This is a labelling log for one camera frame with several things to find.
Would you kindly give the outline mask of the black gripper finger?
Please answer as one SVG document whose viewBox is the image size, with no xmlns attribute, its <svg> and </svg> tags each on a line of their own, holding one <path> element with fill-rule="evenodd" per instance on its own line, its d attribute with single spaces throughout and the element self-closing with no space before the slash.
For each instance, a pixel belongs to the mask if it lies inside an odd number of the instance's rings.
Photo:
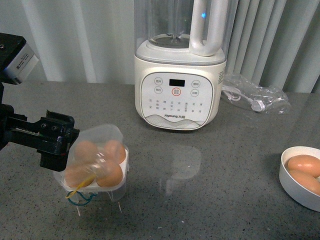
<svg viewBox="0 0 320 240">
<path fill-rule="evenodd" d="M 73 127 L 67 127 L 65 130 L 65 155 L 67 156 L 69 154 L 71 146 L 74 144 L 74 142 L 77 140 L 78 136 L 80 134 L 80 130 L 73 128 Z"/>
</svg>

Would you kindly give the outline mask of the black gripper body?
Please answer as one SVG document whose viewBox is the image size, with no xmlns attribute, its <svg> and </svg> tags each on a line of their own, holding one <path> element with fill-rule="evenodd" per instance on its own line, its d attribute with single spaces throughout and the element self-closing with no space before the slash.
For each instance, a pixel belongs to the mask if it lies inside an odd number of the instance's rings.
<svg viewBox="0 0 320 240">
<path fill-rule="evenodd" d="M 66 128 L 74 128 L 72 116 L 47 111 L 36 122 L 27 122 L 25 115 L 14 113 L 7 104 L 0 105 L 0 148 L 15 143 L 36 149 L 41 154 L 40 166 L 56 172 L 66 169 Z"/>
</svg>

